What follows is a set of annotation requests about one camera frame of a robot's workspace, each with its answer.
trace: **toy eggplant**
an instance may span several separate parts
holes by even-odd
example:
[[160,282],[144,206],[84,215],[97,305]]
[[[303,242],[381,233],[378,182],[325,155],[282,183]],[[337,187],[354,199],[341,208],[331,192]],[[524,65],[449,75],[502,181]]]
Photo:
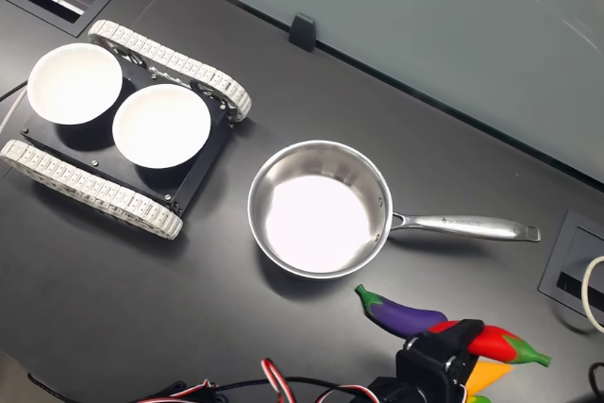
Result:
[[[442,332],[457,321],[447,321],[430,327],[430,332]],[[470,353],[505,363],[537,362],[549,366],[551,358],[534,350],[527,342],[515,334],[497,326],[485,326],[484,330],[468,347]]]
[[403,338],[418,335],[447,320],[439,311],[422,311],[396,304],[379,294],[368,292],[362,285],[355,292],[361,297],[371,321]]

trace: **dark gray tabletop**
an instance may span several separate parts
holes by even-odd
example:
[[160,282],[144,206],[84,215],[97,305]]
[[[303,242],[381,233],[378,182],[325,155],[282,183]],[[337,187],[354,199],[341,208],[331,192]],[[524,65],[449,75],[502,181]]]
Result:
[[[554,358],[549,369],[519,366],[485,393],[494,402],[566,402],[588,393],[587,367],[604,359],[604,336],[569,330],[537,286],[566,211],[604,223],[604,194],[327,54],[293,47],[228,0],[114,2],[100,17],[220,68],[247,88],[254,106],[173,242],[0,168],[1,349],[60,392],[92,403],[125,401],[177,379],[258,378],[264,357],[288,375],[368,384],[394,373],[400,342],[363,316],[353,293],[363,283],[452,319],[506,327]],[[4,52],[14,62],[0,76],[2,91],[48,49],[71,41],[2,1],[0,17],[0,40],[12,42]],[[8,101],[0,115],[7,108]],[[0,143],[29,113],[23,105]],[[273,153],[308,139],[346,143],[369,157],[396,210],[510,218],[539,226],[543,240],[397,232],[353,276],[290,277],[255,245],[246,197]],[[587,326],[571,311],[561,314]],[[295,389],[301,401],[317,395]],[[260,395],[274,398],[266,386],[230,396]]]

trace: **red and white wire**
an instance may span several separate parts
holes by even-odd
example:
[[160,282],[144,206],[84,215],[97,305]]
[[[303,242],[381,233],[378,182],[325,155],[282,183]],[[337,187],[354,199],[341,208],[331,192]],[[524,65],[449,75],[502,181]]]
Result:
[[463,399],[461,400],[461,403],[465,403],[468,401],[468,390],[463,384],[460,384],[460,386],[463,388]]
[[275,392],[277,392],[279,403],[283,402],[283,394],[287,397],[288,403],[295,403],[294,394],[292,393],[290,386],[283,375],[279,373],[273,362],[270,359],[265,358],[260,362],[260,365],[262,366],[264,375],[266,375],[271,386]]
[[196,386],[190,387],[189,389],[185,389],[184,391],[177,392],[176,394],[172,394],[170,396],[173,396],[173,397],[185,396],[185,395],[192,394],[195,391],[198,391],[200,389],[204,389],[207,387],[217,387],[217,386],[216,386],[216,384],[211,383],[209,379],[205,379],[204,382],[202,382],[201,384],[197,384]]
[[140,400],[138,403],[194,403],[191,400],[181,400],[180,398],[172,398],[170,396],[159,396],[157,398],[147,398]]
[[316,399],[315,403],[323,403],[323,401],[327,398],[328,395],[330,395],[332,392],[337,391],[338,389],[342,389],[342,388],[356,389],[358,391],[365,392],[365,394],[369,397],[369,399],[373,403],[380,403],[379,399],[376,397],[376,395],[373,392],[371,392],[366,387],[358,386],[356,384],[347,384],[347,385],[338,386],[336,389],[329,389],[328,391],[325,391],[322,394],[320,394],[319,397]]
[[197,384],[196,386],[190,387],[189,389],[185,389],[184,391],[177,392],[170,396],[158,396],[155,398],[146,398],[145,400],[140,400],[138,403],[193,403],[191,400],[183,400],[179,397],[192,394],[195,391],[200,389],[204,389],[207,387],[218,387],[216,384],[210,382],[208,379],[205,379],[201,384]]

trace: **saucepan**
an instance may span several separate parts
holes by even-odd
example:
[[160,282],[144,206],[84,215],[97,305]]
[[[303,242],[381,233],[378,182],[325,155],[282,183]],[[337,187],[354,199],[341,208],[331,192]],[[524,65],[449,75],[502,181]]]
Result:
[[309,278],[342,277],[361,269],[391,231],[403,228],[485,240],[541,238],[539,228],[505,219],[393,212],[390,190],[376,165],[349,146],[327,141],[297,143],[268,159],[252,182],[247,213],[268,258]]

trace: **black clip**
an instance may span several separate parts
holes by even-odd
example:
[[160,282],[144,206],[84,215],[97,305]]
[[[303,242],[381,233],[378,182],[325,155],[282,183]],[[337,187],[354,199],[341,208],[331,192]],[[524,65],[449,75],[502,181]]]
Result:
[[396,353],[396,378],[415,386],[429,402],[457,403],[478,356],[467,348],[482,332],[480,320],[462,320],[440,333],[424,332]]

